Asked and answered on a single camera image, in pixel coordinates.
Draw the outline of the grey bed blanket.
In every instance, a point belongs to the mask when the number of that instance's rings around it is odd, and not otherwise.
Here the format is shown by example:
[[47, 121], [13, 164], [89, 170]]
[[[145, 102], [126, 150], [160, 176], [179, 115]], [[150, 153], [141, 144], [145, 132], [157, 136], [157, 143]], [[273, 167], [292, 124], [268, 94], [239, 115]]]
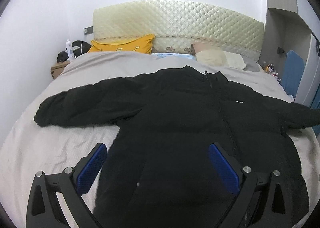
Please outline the grey bed blanket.
[[44, 99], [103, 79], [134, 77], [163, 68], [190, 66], [199, 72], [222, 72], [231, 81], [247, 85], [269, 97], [290, 101], [276, 79], [263, 72], [209, 66], [181, 57], [158, 58], [137, 52], [93, 52], [69, 64], [58, 78], [25, 109], [1, 148], [1, 205], [16, 227], [25, 227], [29, 192], [38, 171], [59, 173], [75, 165], [96, 143], [111, 146], [116, 126], [39, 127], [34, 116]]

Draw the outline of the wall power socket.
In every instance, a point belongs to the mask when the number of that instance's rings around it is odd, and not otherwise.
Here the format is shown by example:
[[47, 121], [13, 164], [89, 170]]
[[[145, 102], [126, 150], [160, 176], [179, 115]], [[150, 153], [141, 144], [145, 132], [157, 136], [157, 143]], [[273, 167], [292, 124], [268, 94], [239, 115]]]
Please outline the wall power socket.
[[84, 35], [93, 34], [93, 26], [84, 28]]

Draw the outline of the cardboard box nightstand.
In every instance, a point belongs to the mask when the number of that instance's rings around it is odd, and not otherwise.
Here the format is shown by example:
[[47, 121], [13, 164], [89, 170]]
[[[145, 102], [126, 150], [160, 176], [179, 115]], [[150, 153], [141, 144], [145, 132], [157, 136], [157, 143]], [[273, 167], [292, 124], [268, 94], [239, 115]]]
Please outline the cardboard box nightstand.
[[50, 68], [50, 73], [53, 79], [56, 79], [65, 69], [65, 67], [69, 64], [69, 60], [64, 62], [57, 62], [54, 66]]

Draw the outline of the yellow pillow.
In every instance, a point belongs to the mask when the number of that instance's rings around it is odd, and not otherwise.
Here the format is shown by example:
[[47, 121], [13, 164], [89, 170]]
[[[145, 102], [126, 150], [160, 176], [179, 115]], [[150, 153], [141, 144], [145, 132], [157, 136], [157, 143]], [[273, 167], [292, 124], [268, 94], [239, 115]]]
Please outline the yellow pillow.
[[100, 43], [95, 40], [91, 41], [91, 48], [89, 53], [92, 52], [123, 52], [133, 51], [139, 53], [150, 54], [153, 47], [154, 34], [147, 34], [145, 36], [124, 40], [121, 42]]

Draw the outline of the blue bed sheet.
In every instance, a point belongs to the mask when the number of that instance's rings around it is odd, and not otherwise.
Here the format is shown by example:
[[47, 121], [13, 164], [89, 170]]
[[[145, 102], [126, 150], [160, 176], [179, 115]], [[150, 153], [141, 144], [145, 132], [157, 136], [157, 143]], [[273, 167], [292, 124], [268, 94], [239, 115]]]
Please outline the blue bed sheet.
[[180, 57], [180, 58], [186, 58], [190, 60], [195, 60], [196, 57], [194, 55], [190, 54], [182, 54], [182, 53], [160, 53], [160, 52], [153, 52], [151, 53], [153, 56], [156, 56], [158, 58], [166, 58], [166, 57]]

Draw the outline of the cream quilted headboard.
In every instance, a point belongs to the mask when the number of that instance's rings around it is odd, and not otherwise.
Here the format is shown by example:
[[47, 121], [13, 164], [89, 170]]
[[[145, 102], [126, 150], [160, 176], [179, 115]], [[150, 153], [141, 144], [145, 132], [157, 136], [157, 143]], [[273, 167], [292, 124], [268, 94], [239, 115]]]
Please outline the cream quilted headboard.
[[189, 53], [201, 42], [258, 61], [264, 24], [252, 17], [207, 3], [183, 0], [139, 0], [93, 12], [97, 42], [121, 42], [153, 34], [154, 52]]

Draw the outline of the white spray bottle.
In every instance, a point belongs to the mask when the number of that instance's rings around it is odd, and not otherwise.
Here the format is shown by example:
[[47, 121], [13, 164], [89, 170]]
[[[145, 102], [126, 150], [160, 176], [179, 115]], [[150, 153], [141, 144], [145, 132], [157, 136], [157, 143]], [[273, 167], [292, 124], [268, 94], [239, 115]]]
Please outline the white spray bottle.
[[73, 47], [71, 41], [68, 39], [66, 42], [66, 52], [69, 58], [69, 61], [73, 61], [75, 59], [74, 57], [74, 52], [73, 52]]

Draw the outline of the black puffer jacket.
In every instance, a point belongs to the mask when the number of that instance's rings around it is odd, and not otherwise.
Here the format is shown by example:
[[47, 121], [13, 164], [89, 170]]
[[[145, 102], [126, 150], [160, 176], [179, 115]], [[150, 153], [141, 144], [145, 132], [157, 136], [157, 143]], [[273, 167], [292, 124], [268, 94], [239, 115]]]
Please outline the black puffer jacket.
[[113, 78], [43, 101], [41, 127], [117, 125], [93, 214], [103, 227], [213, 227], [232, 195], [209, 160], [212, 143], [254, 171], [283, 176], [292, 224], [309, 210], [288, 130], [319, 124], [319, 110], [288, 103], [192, 67]]

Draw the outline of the beige patchwork pillow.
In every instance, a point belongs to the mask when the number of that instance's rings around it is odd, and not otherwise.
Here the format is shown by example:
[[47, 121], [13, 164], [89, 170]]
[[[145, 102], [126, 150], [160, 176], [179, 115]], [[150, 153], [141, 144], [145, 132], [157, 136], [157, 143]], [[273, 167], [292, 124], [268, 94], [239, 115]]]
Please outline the beige patchwork pillow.
[[198, 62], [210, 66], [231, 67], [243, 71], [261, 72], [261, 67], [252, 59], [223, 51], [220, 47], [205, 43], [193, 43], [192, 48]]

